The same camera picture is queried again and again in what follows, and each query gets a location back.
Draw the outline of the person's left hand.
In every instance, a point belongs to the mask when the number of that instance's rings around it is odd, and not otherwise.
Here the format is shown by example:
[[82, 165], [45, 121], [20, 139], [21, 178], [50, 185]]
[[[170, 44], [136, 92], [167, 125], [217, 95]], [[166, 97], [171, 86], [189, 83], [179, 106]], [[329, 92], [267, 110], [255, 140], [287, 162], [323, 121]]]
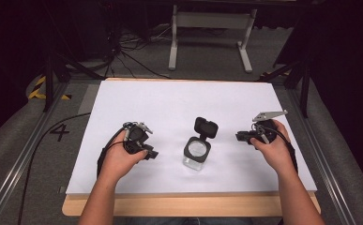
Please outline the person's left hand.
[[114, 185], [125, 176], [132, 167], [147, 155], [146, 150], [135, 154], [128, 153], [122, 138], [116, 138], [110, 145], [98, 176], [99, 181]]

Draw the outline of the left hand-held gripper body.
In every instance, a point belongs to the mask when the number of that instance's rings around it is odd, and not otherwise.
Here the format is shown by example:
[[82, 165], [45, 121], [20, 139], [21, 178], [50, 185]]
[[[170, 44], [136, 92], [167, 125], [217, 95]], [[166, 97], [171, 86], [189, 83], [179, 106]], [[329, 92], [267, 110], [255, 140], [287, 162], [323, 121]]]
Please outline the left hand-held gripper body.
[[126, 135], [124, 148], [129, 154], [136, 154], [142, 150], [152, 151], [153, 146], [146, 144], [148, 134], [153, 131], [143, 122], [127, 122], [123, 125]]

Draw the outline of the yellow black floor tape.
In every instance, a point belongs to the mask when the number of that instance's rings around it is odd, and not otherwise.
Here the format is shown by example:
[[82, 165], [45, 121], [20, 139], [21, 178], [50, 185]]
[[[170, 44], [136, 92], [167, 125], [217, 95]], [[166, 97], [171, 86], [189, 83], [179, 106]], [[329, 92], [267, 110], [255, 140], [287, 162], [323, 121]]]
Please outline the yellow black floor tape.
[[30, 92], [28, 98], [39, 98], [39, 99], [45, 99], [46, 95], [40, 92], [40, 89], [42, 88], [43, 84], [46, 82], [46, 77], [44, 75], [41, 75], [35, 86], [33, 87], [32, 91]]

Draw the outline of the clear square jar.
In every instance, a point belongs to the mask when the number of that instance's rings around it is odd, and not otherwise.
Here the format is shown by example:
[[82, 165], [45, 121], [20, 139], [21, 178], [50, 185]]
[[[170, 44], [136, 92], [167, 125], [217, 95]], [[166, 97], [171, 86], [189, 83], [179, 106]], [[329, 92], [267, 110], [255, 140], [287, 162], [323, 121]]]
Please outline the clear square jar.
[[184, 148], [183, 164], [195, 171], [200, 171], [209, 155], [211, 144], [198, 137], [191, 137]]

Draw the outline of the black tripod stand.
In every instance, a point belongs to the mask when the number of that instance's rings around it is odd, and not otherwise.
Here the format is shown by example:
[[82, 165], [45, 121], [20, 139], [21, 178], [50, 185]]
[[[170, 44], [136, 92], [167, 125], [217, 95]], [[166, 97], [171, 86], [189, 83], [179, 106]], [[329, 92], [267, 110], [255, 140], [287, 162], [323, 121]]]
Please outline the black tripod stand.
[[286, 89], [295, 89], [299, 82], [302, 82], [299, 109], [305, 118], [308, 117], [307, 106], [310, 87], [309, 59], [310, 23], [306, 19], [300, 18], [274, 63], [274, 66], [283, 64], [283, 67], [272, 72], [264, 72], [258, 79], [258, 82], [267, 83], [279, 77], [281, 74], [288, 72], [289, 75], [283, 82], [283, 86]]
[[38, 1], [42, 5], [42, 11], [45, 16], [43, 19], [45, 24], [42, 24], [39, 29], [41, 30], [45, 51], [47, 52], [45, 63], [46, 99], [44, 107], [44, 112], [47, 112], [54, 104], [53, 77], [56, 77], [61, 84], [68, 83], [71, 79], [67, 65], [71, 65], [75, 70], [84, 73], [93, 80], [103, 81], [104, 78], [76, 60], [47, 7], [49, 0]]

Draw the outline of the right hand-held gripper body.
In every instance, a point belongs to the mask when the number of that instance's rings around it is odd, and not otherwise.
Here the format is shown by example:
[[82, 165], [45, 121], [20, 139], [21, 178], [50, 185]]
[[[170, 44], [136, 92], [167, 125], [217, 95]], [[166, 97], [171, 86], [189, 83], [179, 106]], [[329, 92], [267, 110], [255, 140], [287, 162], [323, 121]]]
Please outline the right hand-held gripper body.
[[278, 129], [273, 119], [287, 113], [286, 110], [280, 112], [260, 112], [252, 119], [253, 124], [251, 125], [248, 143], [250, 143], [251, 138], [266, 144], [272, 143], [278, 136]]

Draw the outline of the black hinged jar lid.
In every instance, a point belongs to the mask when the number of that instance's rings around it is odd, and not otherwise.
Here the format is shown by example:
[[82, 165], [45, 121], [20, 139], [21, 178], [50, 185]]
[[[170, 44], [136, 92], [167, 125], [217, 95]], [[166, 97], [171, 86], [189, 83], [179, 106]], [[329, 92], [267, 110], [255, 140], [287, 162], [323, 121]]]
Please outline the black hinged jar lid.
[[197, 117], [195, 119], [194, 130], [200, 134], [200, 138], [203, 140], [207, 138], [214, 139], [218, 133], [219, 126], [212, 121]]

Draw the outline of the person's right hand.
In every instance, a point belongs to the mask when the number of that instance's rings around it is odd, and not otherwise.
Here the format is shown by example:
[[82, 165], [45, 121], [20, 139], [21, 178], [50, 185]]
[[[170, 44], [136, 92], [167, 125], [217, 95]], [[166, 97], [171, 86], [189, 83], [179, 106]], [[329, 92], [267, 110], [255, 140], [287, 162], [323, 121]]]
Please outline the person's right hand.
[[295, 173], [294, 163], [292, 162], [287, 146], [290, 138], [285, 126], [280, 121], [275, 120], [274, 123], [285, 140], [278, 136], [269, 144], [262, 143], [254, 138], [250, 142], [263, 154], [266, 162], [275, 170], [277, 175], [290, 175]]

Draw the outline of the white table sheet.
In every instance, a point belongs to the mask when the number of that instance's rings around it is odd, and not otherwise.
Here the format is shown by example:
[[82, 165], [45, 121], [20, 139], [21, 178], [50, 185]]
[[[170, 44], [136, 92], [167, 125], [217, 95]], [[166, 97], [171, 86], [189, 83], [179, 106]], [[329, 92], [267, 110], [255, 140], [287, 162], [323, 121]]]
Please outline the white table sheet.
[[[67, 193], [87, 194], [97, 177], [102, 148], [126, 122], [151, 130], [158, 156], [123, 177], [118, 194], [274, 192], [278, 180], [263, 155], [235, 134], [261, 112], [280, 112], [273, 86], [258, 82], [104, 81], [83, 135]], [[182, 160], [198, 117], [216, 123], [217, 136], [199, 171]]]

